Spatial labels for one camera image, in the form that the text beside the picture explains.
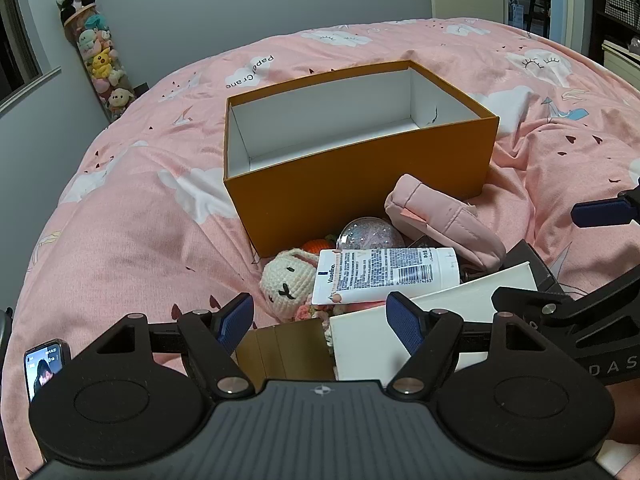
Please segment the person's right hand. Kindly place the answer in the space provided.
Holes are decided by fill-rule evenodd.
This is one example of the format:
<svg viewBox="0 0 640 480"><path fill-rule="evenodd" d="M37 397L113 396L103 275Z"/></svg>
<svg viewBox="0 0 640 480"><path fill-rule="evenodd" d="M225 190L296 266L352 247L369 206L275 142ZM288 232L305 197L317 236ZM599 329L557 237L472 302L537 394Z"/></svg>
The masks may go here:
<svg viewBox="0 0 640 480"><path fill-rule="evenodd" d="M614 424L608 437L623 444L640 444L640 380L608 386L615 404Z"/></svg>

